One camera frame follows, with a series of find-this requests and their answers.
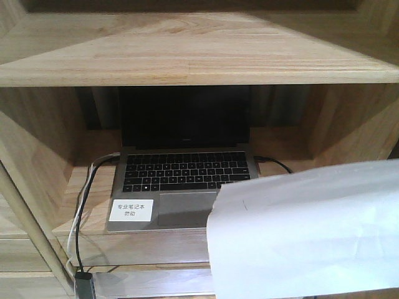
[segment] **laptop keyboard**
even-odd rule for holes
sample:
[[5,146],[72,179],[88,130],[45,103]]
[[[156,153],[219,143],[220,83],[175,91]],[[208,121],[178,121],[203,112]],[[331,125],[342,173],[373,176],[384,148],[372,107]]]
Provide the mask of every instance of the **laptop keyboard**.
[[123,192],[220,189],[249,179],[245,152],[128,155]]

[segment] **laptop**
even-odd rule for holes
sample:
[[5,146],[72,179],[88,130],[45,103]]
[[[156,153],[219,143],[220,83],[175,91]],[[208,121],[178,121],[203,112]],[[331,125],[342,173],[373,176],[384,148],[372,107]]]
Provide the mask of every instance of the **laptop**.
[[257,177],[250,86],[120,87],[111,232],[206,227],[224,184]]

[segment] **touchpad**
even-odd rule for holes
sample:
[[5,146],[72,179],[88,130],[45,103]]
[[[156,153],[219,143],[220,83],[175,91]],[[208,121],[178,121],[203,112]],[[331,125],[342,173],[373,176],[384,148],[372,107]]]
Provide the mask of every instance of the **touchpad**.
[[216,192],[161,194],[158,225],[206,227]]

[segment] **label sticker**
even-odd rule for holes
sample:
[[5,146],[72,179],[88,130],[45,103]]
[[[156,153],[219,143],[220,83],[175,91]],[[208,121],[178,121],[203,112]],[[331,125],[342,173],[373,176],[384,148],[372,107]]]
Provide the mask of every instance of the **label sticker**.
[[110,221],[151,221],[153,199],[115,199]]

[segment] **white paper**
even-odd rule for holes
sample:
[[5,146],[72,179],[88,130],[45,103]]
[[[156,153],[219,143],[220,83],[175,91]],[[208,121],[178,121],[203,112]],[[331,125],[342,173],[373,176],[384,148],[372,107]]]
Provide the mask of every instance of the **white paper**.
[[153,199],[115,199],[110,221],[151,221]]
[[207,236],[217,299],[399,287],[399,160],[223,185]]

